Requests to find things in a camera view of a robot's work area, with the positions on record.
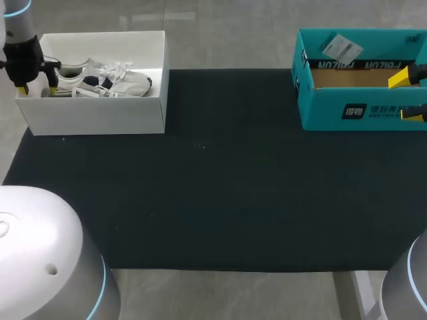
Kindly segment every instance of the teal shoe box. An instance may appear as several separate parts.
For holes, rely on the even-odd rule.
[[[347,65],[323,53],[336,35],[363,48]],[[427,30],[300,29],[292,77],[302,127],[312,131],[427,130],[427,123],[400,118],[400,110],[427,103],[427,82],[388,88],[388,78],[405,66],[427,63],[426,38]]]

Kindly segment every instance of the barcode label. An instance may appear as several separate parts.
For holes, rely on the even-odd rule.
[[[323,53],[343,65],[349,65],[361,52],[363,48],[351,42],[342,35],[336,35],[331,42],[326,45]]]

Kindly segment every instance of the blue light ring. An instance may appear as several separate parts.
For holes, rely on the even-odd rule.
[[[105,267],[104,258],[102,256],[101,256],[101,259],[102,259],[102,265],[104,268],[104,279],[102,281],[101,292],[99,293],[98,300],[96,301],[95,305],[93,306],[91,313],[87,316],[86,320],[90,320],[93,317],[93,315],[95,314],[95,312],[97,311],[97,309],[99,307],[99,304],[101,303],[102,297],[104,296],[105,284],[107,283],[107,269]]]
[[[415,241],[411,245],[411,248],[409,249],[409,252],[408,252],[408,262],[407,262],[407,264],[408,264],[408,276],[409,276],[409,282],[411,284],[412,290],[414,291],[414,294],[415,294],[418,302],[421,304],[421,306],[423,307],[424,311],[427,312],[427,305],[424,302],[424,300],[421,298],[421,295],[420,295],[420,293],[418,292],[418,290],[417,290],[417,288],[415,286],[414,278],[412,277],[412,271],[411,271],[411,253],[412,253],[412,248],[414,247],[415,242],[418,240],[418,238],[415,239]]]
[[[28,8],[30,8],[30,6],[31,6],[31,1],[32,0],[29,0],[28,4],[24,8],[22,8],[21,10],[18,10],[18,11],[12,12],[12,13],[5,13],[3,15],[4,18],[16,17],[17,15],[20,15],[21,13],[26,12],[26,10],[28,10]]]

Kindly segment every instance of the black mat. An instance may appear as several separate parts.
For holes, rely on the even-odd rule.
[[[427,226],[427,133],[305,132],[288,70],[171,71],[165,135],[34,137],[113,268],[387,269]]]

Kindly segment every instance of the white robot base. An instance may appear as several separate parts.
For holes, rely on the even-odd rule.
[[[111,270],[60,197],[0,187],[0,319],[118,320]]]

